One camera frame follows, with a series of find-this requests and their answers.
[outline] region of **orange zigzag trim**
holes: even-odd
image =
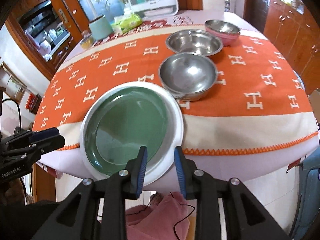
[[[268,147],[261,147],[261,148],[253,148],[253,149],[221,149],[221,150],[199,150],[199,149],[184,149],[183,153],[186,155],[211,155],[211,156],[218,156],[218,155],[247,155],[247,154],[256,154],[256,153],[264,153],[264,152],[271,152],[280,149],[289,148],[301,142],[311,139],[314,136],[318,135],[318,131],[313,132],[305,137],[302,137],[298,140],[288,142],[288,143],[281,143],[277,145],[272,145]],[[68,145],[63,148],[58,149],[58,151],[64,150],[72,150],[80,147],[80,143],[76,143],[73,145]]]

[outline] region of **door handle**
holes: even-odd
[[[61,8],[58,10],[58,12],[59,12],[61,18],[63,19],[64,23],[68,23],[69,21]]]

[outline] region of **cream stripe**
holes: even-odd
[[[313,112],[241,117],[184,115],[183,148],[251,149],[288,143],[317,131]]]

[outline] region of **person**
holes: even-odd
[[[14,179],[0,185],[0,204],[25,204],[26,187],[22,179]]]

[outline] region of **tablecloth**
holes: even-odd
[[[162,26],[153,29],[154,25]],[[81,121],[100,95],[127,81],[159,84],[157,68],[172,55],[164,44],[168,34],[204,28],[171,27],[163,21],[144,26],[140,32],[109,38],[64,63],[45,94],[34,129],[58,126],[67,141],[65,149],[77,147]],[[209,95],[198,102],[179,102],[185,119],[185,154],[261,154],[318,135],[300,83],[263,35],[243,30],[236,44],[212,60],[219,78]]]

